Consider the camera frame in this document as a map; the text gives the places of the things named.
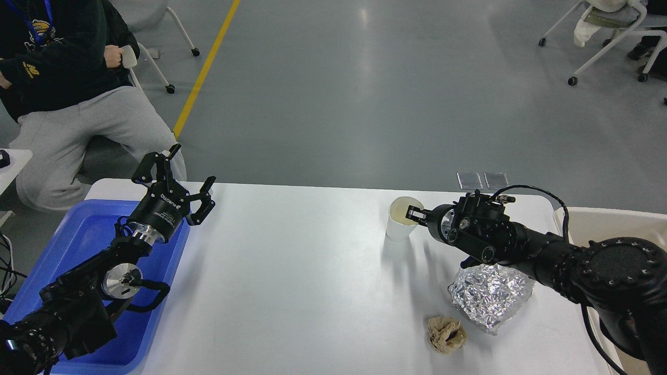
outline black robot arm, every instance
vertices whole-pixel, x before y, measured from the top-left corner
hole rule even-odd
[[[410,206],[406,217],[436,240],[469,255],[461,263],[515,268],[600,315],[603,334],[629,355],[667,374],[667,253],[639,238],[612,238],[583,248],[541,234],[504,214],[508,196],[476,191],[432,210]]]
[[[172,177],[169,161],[179,148],[176,144],[166,155],[143,158],[132,180],[148,192],[124,224],[119,219],[108,248],[45,286],[38,310],[14,324],[0,320],[0,375],[47,374],[61,354],[83,356],[114,339],[114,322],[124,311],[148,312],[160,305],[169,285],[143,279],[136,266],[139,258],[149,256],[155,242],[168,242],[183,218],[190,225],[200,224],[215,205],[209,192],[215,177],[192,196]],[[191,214],[190,203],[197,200],[201,205]],[[132,299],[141,287],[159,293],[152,303],[135,306]]]

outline white paper cup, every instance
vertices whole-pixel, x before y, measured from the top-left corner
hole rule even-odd
[[[398,197],[389,206],[387,237],[391,241],[404,241],[417,226],[416,222],[406,218],[408,206],[424,208],[424,205],[413,197]]]
[[[134,55],[134,50],[132,46],[125,45],[122,47],[123,50],[123,67],[129,69],[137,65],[137,56]]]

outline black cable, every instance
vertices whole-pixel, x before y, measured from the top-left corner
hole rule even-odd
[[[593,328],[590,326],[590,318],[588,317],[588,309],[586,306],[581,305],[582,307],[582,315],[584,316],[584,326],[586,327],[586,332],[588,333],[588,337],[590,338],[590,341],[593,343],[593,346],[595,346],[595,349],[600,353],[600,355],[604,358],[604,360],[611,366],[614,371],[619,373],[620,375],[628,375],[621,367],[619,367],[610,357],[607,355],[607,353],[604,352],[602,347],[600,346],[600,343],[595,339],[595,335],[593,335]]]
[[[16,276],[21,276],[21,277],[24,278],[24,279],[27,279],[27,278],[28,278],[28,275],[26,275],[26,274],[22,274],[21,272],[18,272],[18,271],[16,271],[16,270],[10,270],[9,268],[0,267],[0,271],[10,272],[10,273],[12,273],[12,274],[15,274]]]
[[[569,232],[568,226],[569,226],[569,223],[570,223],[570,212],[568,211],[568,207],[565,205],[565,202],[563,202],[559,197],[554,195],[552,192],[548,192],[547,190],[541,189],[541,188],[536,187],[536,186],[531,186],[531,185],[510,185],[510,186],[503,187],[502,189],[499,189],[497,192],[495,192],[491,196],[491,198],[495,199],[496,197],[498,197],[500,195],[500,193],[506,192],[510,189],[516,189],[516,188],[537,190],[538,192],[542,192],[542,193],[550,196],[551,198],[554,198],[560,204],[560,207],[563,208],[563,240],[569,242],[570,238],[568,237],[568,232]]]

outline metal plate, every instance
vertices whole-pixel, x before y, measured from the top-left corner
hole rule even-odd
[[[484,179],[486,179],[486,186],[491,190],[502,189],[509,186],[507,176],[504,173],[485,173]]]
[[[462,190],[484,189],[480,174],[477,172],[457,172],[456,176]]]

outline aluminum foil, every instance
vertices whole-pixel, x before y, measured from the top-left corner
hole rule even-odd
[[[461,313],[495,336],[498,327],[528,301],[533,285],[535,281],[513,268],[482,264],[459,270],[448,290]]]

